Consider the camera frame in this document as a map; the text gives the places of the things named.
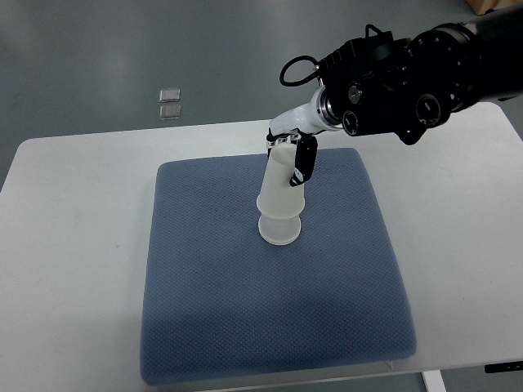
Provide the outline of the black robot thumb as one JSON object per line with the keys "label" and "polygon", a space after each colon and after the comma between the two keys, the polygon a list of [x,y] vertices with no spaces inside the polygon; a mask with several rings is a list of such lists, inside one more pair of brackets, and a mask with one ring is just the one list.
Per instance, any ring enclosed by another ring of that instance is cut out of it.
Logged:
{"label": "black robot thumb", "polygon": [[302,136],[296,144],[293,176],[289,180],[291,187],[298,187],[306,183],[313,174],[318,150],[318,141],[315,136]]}

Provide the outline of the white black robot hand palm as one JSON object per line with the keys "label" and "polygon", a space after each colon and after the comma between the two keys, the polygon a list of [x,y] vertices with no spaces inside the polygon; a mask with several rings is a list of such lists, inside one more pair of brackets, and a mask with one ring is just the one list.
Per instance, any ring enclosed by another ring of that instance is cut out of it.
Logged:
{"label": "white black robot hand palm", "polygon": [[320,117],[318,107],[313,100],[280,114],[269,123],[270,133],[276,137],[293,135],[298,132],[314,135],[326,128],[327,125]]}

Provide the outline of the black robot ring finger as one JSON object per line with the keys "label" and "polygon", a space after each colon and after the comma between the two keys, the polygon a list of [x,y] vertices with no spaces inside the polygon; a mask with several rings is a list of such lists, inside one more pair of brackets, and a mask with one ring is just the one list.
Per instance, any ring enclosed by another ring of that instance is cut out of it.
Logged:
{"label": "black robot ring finger", "polygon": [[269,132],[266,136],[266,147],[273,148],[278,143],[278,137]]}

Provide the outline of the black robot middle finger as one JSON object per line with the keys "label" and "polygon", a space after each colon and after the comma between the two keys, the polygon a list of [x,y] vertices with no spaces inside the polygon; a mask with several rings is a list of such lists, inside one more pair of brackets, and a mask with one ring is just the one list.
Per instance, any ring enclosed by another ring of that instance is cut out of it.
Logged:
{"label": "black robot middle finger", "polygon": [[277,142],[280,143],[286,143],[288,142],[289,135],[281,135],[278,137]]}

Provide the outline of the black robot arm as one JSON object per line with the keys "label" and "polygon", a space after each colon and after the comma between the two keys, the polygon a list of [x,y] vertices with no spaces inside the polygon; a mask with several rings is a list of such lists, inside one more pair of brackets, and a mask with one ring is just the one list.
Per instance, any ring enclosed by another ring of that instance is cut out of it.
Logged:
{"label": "black robot arm", "polygon": [[441,24],[415,38],[396,39],[370,24],[362,38],[313,67],[307,80],[319,86],[310,102],[272,119],[266,138],[268,150],[286,141],[296,145],[292,187],[311,178],[322,132],[393,133],[414,145],[451,114],[520,96],[522,7]]}

